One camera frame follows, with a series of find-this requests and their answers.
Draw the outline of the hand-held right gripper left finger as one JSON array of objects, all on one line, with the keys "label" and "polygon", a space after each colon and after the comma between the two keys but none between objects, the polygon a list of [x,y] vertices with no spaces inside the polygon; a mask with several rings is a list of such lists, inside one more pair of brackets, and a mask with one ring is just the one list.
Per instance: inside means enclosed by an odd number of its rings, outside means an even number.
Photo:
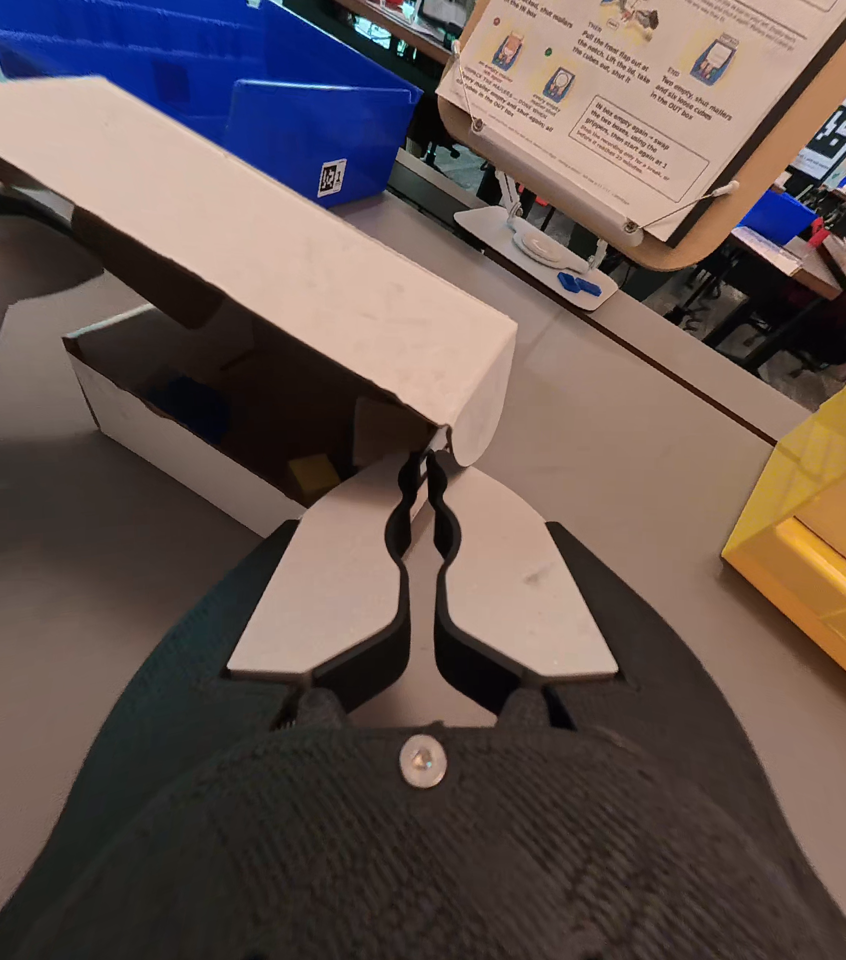
[{"label": "hand-held right gripper left finger", "polygon": [[327,690],[353,712],[402,677],[423,460],[385,455],[305,512],[226,663],[231,678]]}]

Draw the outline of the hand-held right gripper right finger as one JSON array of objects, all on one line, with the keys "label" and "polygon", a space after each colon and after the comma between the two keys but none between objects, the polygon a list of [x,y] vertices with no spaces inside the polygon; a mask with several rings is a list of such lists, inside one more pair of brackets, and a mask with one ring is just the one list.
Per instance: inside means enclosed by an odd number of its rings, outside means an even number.
[{"label": "hand-held right gripper right finger", "polygon": [[430,453],[427,470],[443,679],[499,714],[516,690],[615,677],[617,660],[543,517],[449,453]]}]

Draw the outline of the yellow cube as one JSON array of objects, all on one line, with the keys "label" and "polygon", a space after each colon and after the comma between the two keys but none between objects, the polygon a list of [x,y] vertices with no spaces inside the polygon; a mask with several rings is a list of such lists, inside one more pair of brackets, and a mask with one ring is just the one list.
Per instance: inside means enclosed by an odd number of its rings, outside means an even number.
[{"label": "yellow cube", "polygon": [[294,498],[309,508],[342,482],[326,453],[309,454],[287,462],[287,483]]}]

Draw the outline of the blue cube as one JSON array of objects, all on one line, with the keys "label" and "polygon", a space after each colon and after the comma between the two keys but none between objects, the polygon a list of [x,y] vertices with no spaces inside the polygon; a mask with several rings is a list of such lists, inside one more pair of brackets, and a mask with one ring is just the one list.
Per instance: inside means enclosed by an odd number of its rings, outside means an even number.
[{"label": "blue cube", "polygon": [[195,436],[219,447],[232,425],[232,406],[219,390],[182,373],[148,386],[143,398]]}]

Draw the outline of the yellow plastic bin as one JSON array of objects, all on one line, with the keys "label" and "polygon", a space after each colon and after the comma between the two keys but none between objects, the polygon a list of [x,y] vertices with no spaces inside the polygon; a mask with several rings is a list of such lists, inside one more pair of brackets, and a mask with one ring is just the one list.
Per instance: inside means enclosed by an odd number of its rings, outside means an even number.
[{"label": "yellow plastic bin", "polygon": [[846,672],[846,559],[797,513],[846,479],[846,386],[776,444],[722,558]]}]

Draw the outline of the blue plastic bin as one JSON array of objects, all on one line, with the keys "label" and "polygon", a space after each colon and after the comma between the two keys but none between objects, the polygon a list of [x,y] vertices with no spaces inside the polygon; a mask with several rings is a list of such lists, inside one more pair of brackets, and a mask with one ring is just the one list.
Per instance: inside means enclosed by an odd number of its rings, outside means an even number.
[{"label": "blue plastic bin", "polygon": [[386,188],[422,98],[276,2],[0,1],[0,69],[105,78],[324,208]]},{"label": "blue plastic bin", "polygon": [[817,213],[787,192],[768,189],[738,223],[778,247],[787,246],[812,226]]}]

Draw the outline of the white stand base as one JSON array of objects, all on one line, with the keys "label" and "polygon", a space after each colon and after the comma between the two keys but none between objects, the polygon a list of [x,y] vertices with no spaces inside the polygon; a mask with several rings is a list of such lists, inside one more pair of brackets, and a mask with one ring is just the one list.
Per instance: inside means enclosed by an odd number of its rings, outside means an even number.
[{"label": "white stand base", "polygon": [[[502,206],[458,213],[455,219],[466,234],[499,255],[504,266],[523,271],[568,305],[594,311],[619,292],[618,283],[593,266],[587,258],[570,251],[549,234],[525,219],[510,214]],[[597,283],[602,296],[567,292],[557,279],[560,271]]]}]

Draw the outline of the grey desk with wooden edge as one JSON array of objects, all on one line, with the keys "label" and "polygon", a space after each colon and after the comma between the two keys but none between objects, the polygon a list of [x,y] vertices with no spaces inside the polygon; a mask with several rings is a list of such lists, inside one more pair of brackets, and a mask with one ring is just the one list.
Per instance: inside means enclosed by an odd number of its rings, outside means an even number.
[{"label": "grey desk with wooden edge", "polygon": [[786,246],[778,246],[750,228],[738,226],[729,239],[742,252],[753,254],[827,302],[835,301],[846,290],[846,242],[833,234],[819,246],[798,237]]}]

